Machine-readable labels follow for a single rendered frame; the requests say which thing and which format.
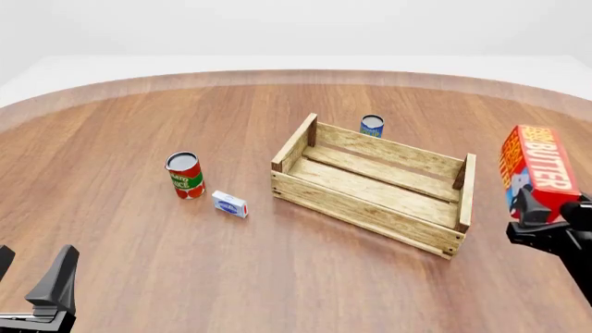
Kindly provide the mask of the small white blue box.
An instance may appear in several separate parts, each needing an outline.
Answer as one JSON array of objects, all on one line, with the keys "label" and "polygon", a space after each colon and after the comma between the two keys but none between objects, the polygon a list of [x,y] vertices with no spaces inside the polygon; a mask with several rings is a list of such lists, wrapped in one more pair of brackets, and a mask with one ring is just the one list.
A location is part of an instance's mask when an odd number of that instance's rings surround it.
[{"label": "small white blue box", "polygon": [[214,206],[217,209],[223,210],[233,216],[245,218],[249,213],[247,202],[243,199],[236,198],[222,191],[214,191],[212,198],[214,200]]}]

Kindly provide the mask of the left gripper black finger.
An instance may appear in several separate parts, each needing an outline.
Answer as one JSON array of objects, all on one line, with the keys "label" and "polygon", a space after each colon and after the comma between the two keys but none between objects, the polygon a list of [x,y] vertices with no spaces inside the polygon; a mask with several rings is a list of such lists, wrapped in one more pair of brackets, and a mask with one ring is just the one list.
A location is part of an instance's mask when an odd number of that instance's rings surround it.
[{"label": "left gripper black finger", "polygon": [[8,246],[0,245],[0,282],[4,278],[8,268],[13,263],[15,255],[15,252],[13,252]]},{"label": "left gripper black finger", "polygon": [[49,270],[25,296],[34,313],[76,313],[74,286],[80,252],[65,245]]}]

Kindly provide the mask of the wooden slat tray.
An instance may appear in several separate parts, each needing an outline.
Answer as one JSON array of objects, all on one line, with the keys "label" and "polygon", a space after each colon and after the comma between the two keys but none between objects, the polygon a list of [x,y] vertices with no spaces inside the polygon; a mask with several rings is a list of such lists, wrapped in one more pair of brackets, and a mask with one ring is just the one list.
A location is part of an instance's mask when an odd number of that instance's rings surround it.
[{"label": "wooden slat tray", "polygon": [[463,160],[324,124],[310,114],[271,161],[278,199],[450,260],[472,223]]}]

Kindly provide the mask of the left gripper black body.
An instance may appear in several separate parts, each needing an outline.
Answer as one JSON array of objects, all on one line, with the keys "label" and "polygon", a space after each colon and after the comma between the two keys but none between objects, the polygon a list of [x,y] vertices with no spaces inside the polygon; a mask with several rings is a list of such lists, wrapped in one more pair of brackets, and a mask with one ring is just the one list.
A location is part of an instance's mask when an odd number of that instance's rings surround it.
[{"label": "left gripper black body", "polygon": [[33,313],[0,313],[0,333],[71,333],[76,305],[34,307]]}]

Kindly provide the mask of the red tomato sauce can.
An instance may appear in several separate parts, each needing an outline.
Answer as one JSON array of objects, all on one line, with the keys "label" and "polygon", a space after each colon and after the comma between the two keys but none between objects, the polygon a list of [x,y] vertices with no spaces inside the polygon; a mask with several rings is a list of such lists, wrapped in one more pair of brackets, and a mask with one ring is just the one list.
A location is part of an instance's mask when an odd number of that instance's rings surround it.
[{"label": "red tomato sauce can", "polygon": [[180,199],[196,199],[205,192],[204,174],[196,154],[176,152],[167,159],[165,169]]}]

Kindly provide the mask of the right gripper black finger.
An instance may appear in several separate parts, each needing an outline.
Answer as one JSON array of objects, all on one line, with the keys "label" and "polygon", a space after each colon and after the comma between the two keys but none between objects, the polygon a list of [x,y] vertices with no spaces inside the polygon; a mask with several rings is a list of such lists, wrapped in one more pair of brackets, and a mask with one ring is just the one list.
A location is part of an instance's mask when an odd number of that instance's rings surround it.
[{"label": "right gripper black finger", "polygon": [[592,196],[582,194],[576,202],[562,204],[560,211],[572,227],[592,227]]},{"label": "right gripper black finger", "polygon": [[551,210],[535,198],[533,190],[532,185],[524,185],[514,198],[513,208],[522,228],[542,227],[549,223]]}]

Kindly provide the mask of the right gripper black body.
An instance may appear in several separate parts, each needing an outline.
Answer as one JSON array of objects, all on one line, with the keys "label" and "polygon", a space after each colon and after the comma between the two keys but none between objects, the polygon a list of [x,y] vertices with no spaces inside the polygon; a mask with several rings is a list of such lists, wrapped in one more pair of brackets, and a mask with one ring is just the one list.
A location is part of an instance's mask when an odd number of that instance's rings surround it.
[{"label": "right gripper black body", "polygon": [[510,243],[533,249],[584,249],[584,238],[568,222],[523,227],[510,222],[506,228]]}]

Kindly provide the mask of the blue soup can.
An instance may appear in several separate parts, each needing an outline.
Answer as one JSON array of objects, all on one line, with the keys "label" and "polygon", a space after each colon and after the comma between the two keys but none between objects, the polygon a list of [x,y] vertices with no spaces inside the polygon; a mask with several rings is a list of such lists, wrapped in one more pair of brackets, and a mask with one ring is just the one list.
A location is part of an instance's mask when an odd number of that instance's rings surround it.
[{"label": "blue soup can", "polygon": [[362,117],[360,132],[374,138],[381,138],[385,121],[381,116],[366,115]]}]

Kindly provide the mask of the red butter box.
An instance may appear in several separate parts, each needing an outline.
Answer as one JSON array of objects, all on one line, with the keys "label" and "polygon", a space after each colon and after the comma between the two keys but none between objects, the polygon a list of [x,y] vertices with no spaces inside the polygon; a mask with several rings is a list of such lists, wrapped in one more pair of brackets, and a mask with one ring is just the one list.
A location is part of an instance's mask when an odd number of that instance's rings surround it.
[{"label": "red butter box", "polygon": [[543,221],[551,224],[560,215],[561,205],[580,196],[574,172],[558,133],[548,127],[518,125],[502,144],[499,172],[506,202],[513,218],[520,190],[529,191],[550,210]]}]

